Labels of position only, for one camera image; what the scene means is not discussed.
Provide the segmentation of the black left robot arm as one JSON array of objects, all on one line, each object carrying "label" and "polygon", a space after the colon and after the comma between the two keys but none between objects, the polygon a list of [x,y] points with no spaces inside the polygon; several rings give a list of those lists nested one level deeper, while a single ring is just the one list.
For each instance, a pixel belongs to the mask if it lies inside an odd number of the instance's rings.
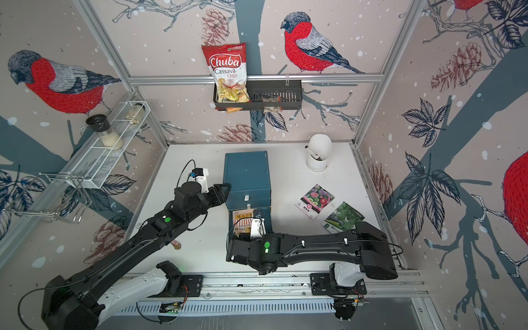
[{"label": "black left robot arm", "polygon": [[48,329],[95,329],[108,317],[142,298],[169,290],[176,293],[180,271],[169,261],[120,285],[117,281],[156,251],[188,230],[191,221],[226,202],[229,184],[207,192],[189,181],[175,198],[117,250],[68,279],[57,276],[45,287],[41,318]]}]

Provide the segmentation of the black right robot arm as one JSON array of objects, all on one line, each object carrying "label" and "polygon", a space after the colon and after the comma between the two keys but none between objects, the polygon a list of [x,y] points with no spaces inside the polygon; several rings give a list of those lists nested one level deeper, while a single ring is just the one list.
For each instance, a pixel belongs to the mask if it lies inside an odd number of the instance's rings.
[{"label": "black right robot arm", "polygon": [[353,230],[328,235],[298,236],[269,233],[250,241],[233,238],[226,261],[247,265],[260,275],[311,261],[353,263],[374,280],[393,280],[398,273],[387,236],[361,221]]}]

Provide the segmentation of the pink flower seed bag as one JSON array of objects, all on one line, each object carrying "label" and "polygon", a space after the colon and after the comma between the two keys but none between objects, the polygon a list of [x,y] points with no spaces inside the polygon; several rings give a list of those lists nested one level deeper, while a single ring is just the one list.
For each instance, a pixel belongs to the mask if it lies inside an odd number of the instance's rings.
[{"label": "pink flower seed bag", "polygon": [[334,199],[334,195],[316,184],[295,203],[295,206],[309,218],[315,219]]}]

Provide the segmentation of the orange shop seed bag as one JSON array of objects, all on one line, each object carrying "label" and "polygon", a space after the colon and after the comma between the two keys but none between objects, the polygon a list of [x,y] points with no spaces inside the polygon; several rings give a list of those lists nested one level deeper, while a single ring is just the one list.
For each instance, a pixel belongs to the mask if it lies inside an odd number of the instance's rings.
[{"label": "orange shop seed bag", "polygon": [[236,237],[251,233],[254,209],[232,211],[232,230]]}]

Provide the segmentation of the green gourd seed bag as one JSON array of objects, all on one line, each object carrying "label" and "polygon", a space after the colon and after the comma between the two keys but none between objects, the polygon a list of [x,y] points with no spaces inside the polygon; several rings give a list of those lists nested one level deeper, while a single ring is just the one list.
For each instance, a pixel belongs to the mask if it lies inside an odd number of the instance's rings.
[{"label": "green gourd seed bag", "polygon": [[357,222],[364,219],[364,215],[342,202],[322,223],[321,226],[328,232],[335,234],[350,231],[356,228]]}]

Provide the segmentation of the teal drawer cabinet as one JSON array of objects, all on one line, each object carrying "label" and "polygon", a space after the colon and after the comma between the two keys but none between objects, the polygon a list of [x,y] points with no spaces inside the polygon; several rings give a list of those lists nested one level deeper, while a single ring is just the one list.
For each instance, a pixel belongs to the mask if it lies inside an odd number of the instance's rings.
[{"label": "teal drawer cabinet", "polygon": [[254,218],[265,220],[266,233],[271,233],[272,186],[268,153],[251,151],[227,153],[224,163],[224,183],[231,185],[225,203],[230,214],[232,230],[232,211],[254,209]]}]

